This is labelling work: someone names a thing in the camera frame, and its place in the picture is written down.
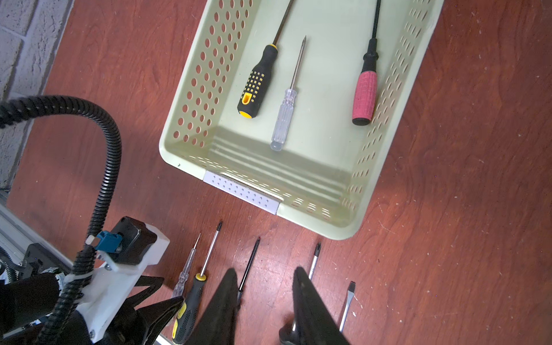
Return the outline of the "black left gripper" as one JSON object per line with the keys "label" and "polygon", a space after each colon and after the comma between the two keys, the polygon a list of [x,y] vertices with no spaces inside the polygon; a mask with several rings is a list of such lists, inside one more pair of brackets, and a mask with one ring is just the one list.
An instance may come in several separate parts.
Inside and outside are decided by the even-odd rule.
{"label": "black left gripper", "polygon": [[[144,290],[127,298],[128,306],[135,308],[158,291],[164,283],[163,277],[141,275],[135,287]],[[140,308],[124,316],[116,316],[102,339],[96,344],[154,344],[161,331],[173,319],[184,302],[183,297],[164,300]]]}

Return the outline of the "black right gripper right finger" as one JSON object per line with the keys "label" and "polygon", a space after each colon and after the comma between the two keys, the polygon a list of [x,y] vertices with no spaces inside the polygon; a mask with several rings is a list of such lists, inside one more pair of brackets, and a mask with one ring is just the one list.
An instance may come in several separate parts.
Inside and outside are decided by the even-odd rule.
{"label": "black right gripper right finger", "polygon": [[349,344],[302,267],[293,273],[297,344]]}

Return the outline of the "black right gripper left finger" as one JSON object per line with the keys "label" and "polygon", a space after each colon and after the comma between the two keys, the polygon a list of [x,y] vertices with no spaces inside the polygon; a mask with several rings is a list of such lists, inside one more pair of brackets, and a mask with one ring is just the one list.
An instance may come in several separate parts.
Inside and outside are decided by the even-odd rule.
{"label": "black right gripper left finger", "polygon": [[234,268],[229,268],[185,344],[233,345],[237,296],[237,273]]}

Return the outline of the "clear tester screwdriver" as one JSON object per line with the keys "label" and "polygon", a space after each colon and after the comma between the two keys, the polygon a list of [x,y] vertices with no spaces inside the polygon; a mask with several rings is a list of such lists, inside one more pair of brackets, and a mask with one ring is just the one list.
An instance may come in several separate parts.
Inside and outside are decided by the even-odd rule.
{"label": "clear tester screwdriver", "polygon": [[186,263],[183,267],[183,270],[181,271],[181,274],[178,277],[178,282],[177,282],[177,284],[175,285],[175,287],[172,291],[172,298],[183,296],[183,294],[184,294],[185,284],[187,283],[187,280],[189,278],[190,270],[191,270],[191,267],[192,267],[192,264],[193,264],[193,260],[194,260],[196,249],[197,249],[197,245],[198,245],[198,242],[199,242],[200,238],[201,238],[201,234],[198,235],[198,237],[195,241],[195,244],[194,244],[194,246],[192,247],[192,249],[189,253],[188,259],[186,260]]}

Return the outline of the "small black yellow screwdriver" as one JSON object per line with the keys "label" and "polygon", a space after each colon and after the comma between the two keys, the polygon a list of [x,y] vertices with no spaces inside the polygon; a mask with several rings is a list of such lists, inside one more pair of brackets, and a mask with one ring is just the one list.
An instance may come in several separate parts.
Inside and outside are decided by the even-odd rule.
{"label": "small black yellow screwdriver", "polygon": [[341,319],[340,319],[340,322],[339,322],[339,331],[341,333],[344,331],[344,326],[345,326],[345,323],[346,323],[346,319],[347,319],[347,316],[348,316],[348,313],[349,313],[349,309],[350,309],[352,300],[353,300],[354,295],[355,295],[355,290],[356,290],[356,283],[355,283],[355,281],[351,281],[349,283],[349,287],[348,287],[347,292],[346,292],[346,299],[345,299],[345,302],[344,302],[342,316],[341,316]]}

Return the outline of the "light green perforated bin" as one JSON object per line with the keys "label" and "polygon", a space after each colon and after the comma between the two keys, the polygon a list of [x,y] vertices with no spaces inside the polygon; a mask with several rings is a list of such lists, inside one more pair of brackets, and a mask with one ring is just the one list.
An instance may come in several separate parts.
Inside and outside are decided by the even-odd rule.
{"label": "light green perforated bin", "polygon": [[[352,123],[376,1],[295,1],[269,89],[253,119],[237,105],[289,1],[208,1],[159,143],[162,159],[203,182],[334,240],[361,227],[408,102],[441,1],[382,1],[372,121]],[[270,148],[300,46],[287,139]]]}

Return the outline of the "clear handle screwdriver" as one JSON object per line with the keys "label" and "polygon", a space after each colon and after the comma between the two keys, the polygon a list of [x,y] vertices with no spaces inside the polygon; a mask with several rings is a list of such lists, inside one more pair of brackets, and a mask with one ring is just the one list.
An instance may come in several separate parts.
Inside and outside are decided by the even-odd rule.
{"label": "clear handle screwdriver", "polygon": [[277,115],[277,121],[275,123],[275,128],[273,131],[272,142],[270,143],[270,148],[277,152],[280,152],[283,149],[293,117],[295,102],[298,94],[296,90],[296,82],[298,78],[298,72],[300,70],[300,65],[303,60],[306,40],[307,36],[303,38],[303,41],[301,43],[300,52],[298,55],[296,67],[293,72],[292,81],[290,83],[290,87],[285,91],[284,99],[280,105]]}

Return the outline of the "pink handle screwdriver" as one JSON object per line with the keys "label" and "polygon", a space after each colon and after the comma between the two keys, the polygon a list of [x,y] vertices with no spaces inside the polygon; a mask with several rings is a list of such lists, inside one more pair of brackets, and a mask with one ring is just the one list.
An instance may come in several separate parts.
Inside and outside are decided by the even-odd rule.
{"label": "pink handle screwdriver", "polygon": [[377,0],[372,37],[367,52],[363,56],[362,71],[356,83],[354,93],[352,123],[357,126],[368,125],[373,118],[377,93],[377,27],[379,23],[381,0]]}

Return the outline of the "black yellow dotted screwdriver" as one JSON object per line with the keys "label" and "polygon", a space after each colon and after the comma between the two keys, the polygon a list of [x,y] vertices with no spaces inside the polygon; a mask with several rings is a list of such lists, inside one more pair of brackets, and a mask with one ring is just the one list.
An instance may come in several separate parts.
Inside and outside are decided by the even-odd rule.
{"label": "black yellow dotted screwdriver", "polygon": [[278,55],[277,43],[294,3],[294,0],[289,1],[273,42],[265,46],[259,63],[253,67],[248,76],[237,105],[239,114],[247,119],[255,118],[260,112],[260,107],[270,86],[273,66]]}

